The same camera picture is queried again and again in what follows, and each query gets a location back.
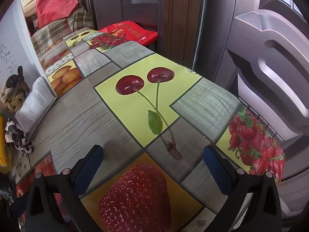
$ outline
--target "green leaf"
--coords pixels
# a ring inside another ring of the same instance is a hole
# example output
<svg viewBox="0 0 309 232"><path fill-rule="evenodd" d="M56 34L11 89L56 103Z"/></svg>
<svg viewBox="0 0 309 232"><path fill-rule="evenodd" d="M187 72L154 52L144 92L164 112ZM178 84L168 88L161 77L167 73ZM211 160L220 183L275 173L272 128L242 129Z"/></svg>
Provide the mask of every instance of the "green leaf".
<svg viewBox="0 0 309 232"><path fill-rule="evenodd" d="M237 155L237 153L238 153L238 149L236 150L235 156L237 159L239 159L239 156Z"/></svg>
<svg viewBox="0 0 309 232"><path fill-rule="evenodd" d="M148 125L154 135L159 135L163 129L161 117L151 110L148 110Z"/></svg>
<svg viewBox="0 0 309 232"><path fill-rule="evenodd" d="M240 116L245 115L245 113L246 113L246 107L245 107L243 104L241 104L241 105L238 107L237 112L238 112L238 114L239 114Z"/></svg>
<svg viewBox="0 0 309 232"><path fill-rule="evenodd" d="M269 133L268 130L265 130L265 135L266 135L267 137L270 137L270 133Z"/></svg>
<svg viewBox="0 0 309 232"><path fill-rule="evenodd" d="M253 127L253 120L248 116L248 115L245 115L244 116L244 119L243 119L243 121L245 121L245 123L246 123L246 126L248 127L248 128L252 128Z"/></svg>
<svg viewBox="0 0 309 232"><path fill-rule="evenodd" d="M257 125L261 130L263 130L263 125L262 125L262 124L256 123L256 125Z"/></svg>
<svg viewBox="0 0 309 232"><path fill-rule="evenodd" d="M261 153L253 148L251 150L251 157L257 160L258 158L261 158Z"/></svg>

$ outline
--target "patterned cloth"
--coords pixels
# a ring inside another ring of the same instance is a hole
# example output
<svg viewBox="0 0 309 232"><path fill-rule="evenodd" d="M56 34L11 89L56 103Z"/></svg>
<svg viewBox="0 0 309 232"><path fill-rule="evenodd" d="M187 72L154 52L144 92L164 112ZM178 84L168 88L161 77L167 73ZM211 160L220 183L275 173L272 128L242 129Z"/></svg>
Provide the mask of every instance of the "patterned cloth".
<svg viewBox="0 0 309 232"><path fill-rule="evenodd" d="M33 148L33 141L27 140L26 134L21 126L9 118L5 126L5 141L8 146L24 153L31 153Z"/></svg>
<svg viewBox="0 0 309 232"><path fill-rule="evenodd" d="M51 22L35 32L31 41L36 53L40 54L58 40L84 27L94 29L93 18L83 6L78 6L69 17Z"/></svg>

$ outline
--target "cherry stem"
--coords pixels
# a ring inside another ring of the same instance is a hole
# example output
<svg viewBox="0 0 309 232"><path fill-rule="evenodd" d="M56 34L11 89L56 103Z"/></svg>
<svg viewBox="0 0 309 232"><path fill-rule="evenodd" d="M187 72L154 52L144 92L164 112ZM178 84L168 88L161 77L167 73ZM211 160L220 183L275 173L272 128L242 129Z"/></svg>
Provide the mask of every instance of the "cherry stem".
<svg viewBox="0 0 309 232"><path fill-rule="evenodd" d="M156 98L156 105L155 108L157 109L158 112L158 96L159 96L159 85L160 85L161 79L158 79L158 85L157 85L157 98Z"/></svg>
<svg viewBox="0 0 309 232"><path fill-rule="evenodd" d="M138 94L140 94L142 97L144 97L144 98L151 104L151 106L155 109L156 113L158 113L158 115L162 118L164 124L166 124L166 127L168 128L169 125L168 125L167 121L166 121L165 118L162 116L162 114L159 112L159 110L153 105L153 103L151 103L150 100L149 100L144 94L142 94L138 89L136 89L135 87L133 88L133 90L136 91ZM176 144L176 142L175 142L175 137L174 137L174 135L173 135L171 129L168 128L168 130L169 130L169 132L170 132L170 134L171 134L171 137L172 137L172 143L173 143L173 144Z"/></svg>

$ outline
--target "red bag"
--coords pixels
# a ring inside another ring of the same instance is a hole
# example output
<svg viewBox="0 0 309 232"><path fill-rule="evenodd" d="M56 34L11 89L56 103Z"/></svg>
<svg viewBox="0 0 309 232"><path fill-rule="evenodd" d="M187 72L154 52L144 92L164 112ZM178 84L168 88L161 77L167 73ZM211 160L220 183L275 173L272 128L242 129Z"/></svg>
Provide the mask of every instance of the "red bag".
<svg viewBox="0 0 309 232"><path fill-rule="evenodd" d="M66 18L78 6L78 0L36 0L36 13L38 15L38 28L50 22Z"/></svg>
<svg viewBox="0 0 309 232"><path fill-rule="evenodd" d="M114 36L121 37L126 40L138 42L143 46L148 46L149 44L157 41L159 37L157 32L144 30L132 21L115 23L104 27L99 31L103 33L110 33Z"/></svg>

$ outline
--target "checkered blanket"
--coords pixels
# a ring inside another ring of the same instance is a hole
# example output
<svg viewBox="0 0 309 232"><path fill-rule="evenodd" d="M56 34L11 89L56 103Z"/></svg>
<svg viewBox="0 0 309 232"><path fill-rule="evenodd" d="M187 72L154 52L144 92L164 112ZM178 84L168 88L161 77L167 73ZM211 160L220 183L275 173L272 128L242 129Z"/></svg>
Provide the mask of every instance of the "checkered blanket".
<svg viewBox="0 0 309 232"><path fill-rule="evenodd" d="M78 6L69 17L56 20L39 29L33 34L31 41L36 53L40 54L56 41L84 27L94 29L93 18L83 6Z"/></svg>

